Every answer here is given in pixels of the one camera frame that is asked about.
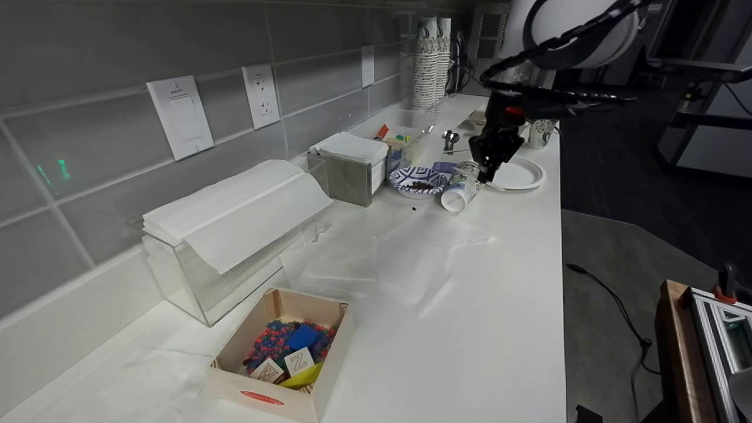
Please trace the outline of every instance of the wall tile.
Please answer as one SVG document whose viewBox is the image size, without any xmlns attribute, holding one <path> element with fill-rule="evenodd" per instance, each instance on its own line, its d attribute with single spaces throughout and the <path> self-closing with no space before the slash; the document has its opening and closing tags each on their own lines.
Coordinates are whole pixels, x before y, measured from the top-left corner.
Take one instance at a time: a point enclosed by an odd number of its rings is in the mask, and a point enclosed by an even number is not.
<svg viewBox="0 0 752 423">
<path fill-rule="evenodd" d="M 0 227 L 0 316 L 88 269 L 52 212 Z"/>
<path fill-rule="evenodd" d="M 101 263 L 142 240 L 142 216 L 160 205 L 239 174 L 263 160 L 285 158 L 281 127 L 273 124 L 222 143 L 202 155 L 118 183 L 63 205 L 76 232 Z"/>
<path fill-rule="evenodd" d="M 397 42 L 400 39 L 400 19 L 395 11 L 387 8 L 371 8 L 368 11 L 368 39 L 373 44 Z"/>
<path fill-rule="evenodd" d="M 45 169 L 54 196 L 172 158 L 149 94 L 25 115 L 8 124 L 30 162 Z"/>
<path fill-rule="evenodd" d="M 293 60 L 276 67 L 281 115 L 363 86 L 360 53 Z"/>
<path fill-rule="evenodd" d="M 366 115 L 364 94 L 332 101 L 326 105 L 305 111 L 286 120 L 289 155 L 305 152 L 312 143 L 326 138 L 334 132 L 352 127 Z"/>
<path fill-rule="evenodd" d="M 277 60 L 360 48 L 366 42 L 364 8 L 276 4 L 270 19 Z"/>
<path fill-rule="evenodd" d="M 198 92 L 202 96 L 213 141 L 254 127 L 239 69 L 229 78 L 200 79 Z"/>
<path fill-rule="evenodd" d="M 381 84 L 371 84 L 366 92 L 366 111 L 368 115 L 386 108 L 386 105 L 393 105 L 400 101 L 400 78 L 393 78 L 393 79 L 386 79 Z"/>
<path fill-rule="evenodd" d="M 45 200 L 30 175 L 17 162 L 14 149 L 0 132 L 0 220 L 42 207 Z"/>
<path fill-rule="evenodd" d="M 0 52 L 0 108 L 270 57 L 263 4 L 239 2 L 3 4 Z"/>
<path fill-rule="evenodd" d="M 381 44 L 373 52 L 375 57 L 375 79 L 400 73 L 400 44 Z"/>
</svg>

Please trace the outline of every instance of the green light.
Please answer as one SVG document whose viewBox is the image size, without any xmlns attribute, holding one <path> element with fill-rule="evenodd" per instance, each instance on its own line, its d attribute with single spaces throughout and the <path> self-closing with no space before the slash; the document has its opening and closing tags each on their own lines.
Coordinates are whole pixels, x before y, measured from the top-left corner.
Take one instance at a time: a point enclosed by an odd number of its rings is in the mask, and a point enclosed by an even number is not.
<svg viewBox="0 0 752 423">
<path fill-rule="evenodd" d="M 46 174 L 45 174 L 45 166 L 42 166 L 42 163 L 37 163 L 37 172 L 41 172 L 42 180 L 45 180 L 46 185 L 52 185 L 52 180 L 46 179 Z"/>
<path fill-rule="evenodd" d="M 57 163 L 61 166 L 61 179 L 70 180 L 68 162 L 65 160 L 57 160 Z"/>
</svg>

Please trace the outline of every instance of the plate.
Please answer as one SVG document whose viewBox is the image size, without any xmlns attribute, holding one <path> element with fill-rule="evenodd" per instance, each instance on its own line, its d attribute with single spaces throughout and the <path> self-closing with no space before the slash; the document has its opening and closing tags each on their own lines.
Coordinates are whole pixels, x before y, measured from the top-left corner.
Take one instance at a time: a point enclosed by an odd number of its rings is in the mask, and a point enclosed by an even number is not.
<svg viewBox="0 0 752 423">
<path fill-rule="evenodd" d="M 511 162 L 501 163 L 491 187 L 499 190 L 534 190 L 546 180 L 546 169 L 531 160 L 512 158 Z"/>
<path fill-rule="evenodd" d="M 427 166 L 400 166 L 391 174 L 391 183 L 410 196 L 438 195 L 445 190 L 446 179 L 432 174 Z"/>
</svg>

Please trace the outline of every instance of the cardboard box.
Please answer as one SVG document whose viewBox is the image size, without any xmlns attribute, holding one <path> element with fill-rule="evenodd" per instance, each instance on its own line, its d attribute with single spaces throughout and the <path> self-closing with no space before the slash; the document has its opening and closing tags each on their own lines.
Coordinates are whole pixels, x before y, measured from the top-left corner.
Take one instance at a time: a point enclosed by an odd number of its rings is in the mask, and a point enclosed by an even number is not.
<svg viewBox="0 0 752 423">
<path fill-rule="evenodd" d="M 242 359 L 254 347 L 259 334 L 266 331 L 266 323 L 277 316 L 296 316 L 321 326 L 336 326 L 330 355 L 312 388 L 289 389 L 246 376 Z M 292 421 L 318 423 L 324 416 L 351 336 L 352 312 L 347 309 L 347 303 L 286 288 L 270 288 L 210 366 L 210 382 L 213 391 L 225 400 L 279 414 Z"/>
</svg>

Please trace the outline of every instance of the wall outlet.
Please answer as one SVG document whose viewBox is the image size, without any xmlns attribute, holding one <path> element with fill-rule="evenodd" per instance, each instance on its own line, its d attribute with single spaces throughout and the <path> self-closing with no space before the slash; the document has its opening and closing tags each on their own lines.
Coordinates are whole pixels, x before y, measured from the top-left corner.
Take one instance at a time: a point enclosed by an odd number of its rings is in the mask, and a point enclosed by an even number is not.
<svg viewBox="0 0 752 423">
<path fill-rule="evenodd" d="M 254 127 L 266 127 L 279 120 L 277 89 L 273 65 L 245 65 L 245 92 L 249 96 Z"/>
<path fill-rule="evenodd" d="M 373 64 L 373 44 L 360 47 L 360 64 L 363 64 L 363 86 L 375 82 L 375 64 Z"/>
</svg>

